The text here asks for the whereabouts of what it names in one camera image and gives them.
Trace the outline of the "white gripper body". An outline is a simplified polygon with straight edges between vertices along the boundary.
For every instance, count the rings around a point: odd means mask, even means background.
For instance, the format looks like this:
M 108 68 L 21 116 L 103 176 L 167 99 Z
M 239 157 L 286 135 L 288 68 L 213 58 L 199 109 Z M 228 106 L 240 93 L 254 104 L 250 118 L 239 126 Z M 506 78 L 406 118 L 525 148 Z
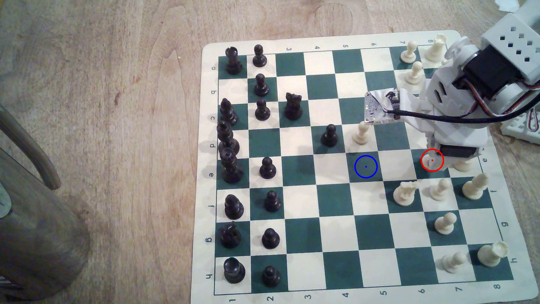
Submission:
M 418 97 L 408 89 L 399 90 L 399 110 L 425 114 L 427 118 L 400 115 L 400 119 L 426 136 L 429 149 L 439 150 L 446 163 L 482 153 L 488 140 L 487 125 L 457 122 L 485 118 L 476 100 L 480 94 L 459 66 L 449 63 L 438 68 L 431 79 L 424 81 Z

